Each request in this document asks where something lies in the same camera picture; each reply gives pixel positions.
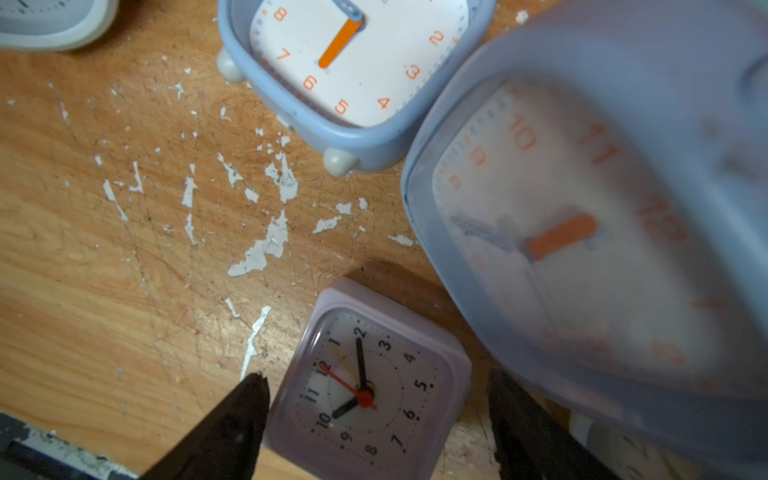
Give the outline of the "lilac square alarm clock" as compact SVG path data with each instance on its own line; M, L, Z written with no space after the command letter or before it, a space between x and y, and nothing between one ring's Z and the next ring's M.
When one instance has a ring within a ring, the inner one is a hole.
M472 370L453 334L339 278L318 296L264 443L320 479L428 479Z

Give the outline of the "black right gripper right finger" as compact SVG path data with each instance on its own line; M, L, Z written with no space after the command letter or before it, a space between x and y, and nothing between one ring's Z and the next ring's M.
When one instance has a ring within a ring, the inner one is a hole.
M506 372L487 383L489 417L502 479L615 479Z

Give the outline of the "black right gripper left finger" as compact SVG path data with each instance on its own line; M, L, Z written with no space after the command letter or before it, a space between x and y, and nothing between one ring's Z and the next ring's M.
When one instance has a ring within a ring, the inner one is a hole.
M270 406L267 378L247 375L143 479L251 479Z

